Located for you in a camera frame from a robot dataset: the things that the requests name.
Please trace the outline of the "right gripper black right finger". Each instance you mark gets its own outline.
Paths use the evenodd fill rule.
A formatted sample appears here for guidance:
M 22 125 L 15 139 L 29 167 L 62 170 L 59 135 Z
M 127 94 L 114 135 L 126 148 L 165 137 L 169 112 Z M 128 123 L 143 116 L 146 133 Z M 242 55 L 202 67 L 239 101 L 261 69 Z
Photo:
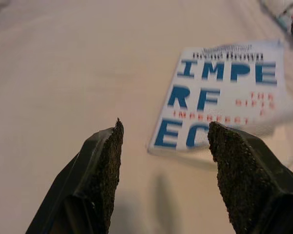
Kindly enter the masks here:
M 293 172 L 247 132 L 211 122 L 208 140 L 235 232 L 293 234 Z

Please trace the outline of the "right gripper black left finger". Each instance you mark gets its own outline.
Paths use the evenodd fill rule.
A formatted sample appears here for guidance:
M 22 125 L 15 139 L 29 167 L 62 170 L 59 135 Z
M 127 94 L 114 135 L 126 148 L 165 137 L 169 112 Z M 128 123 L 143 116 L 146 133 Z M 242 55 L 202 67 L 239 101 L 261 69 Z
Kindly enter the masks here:
M 58 173 L 28 234 L 107 234 L 114 211 L 124 126 L 100 130 Z

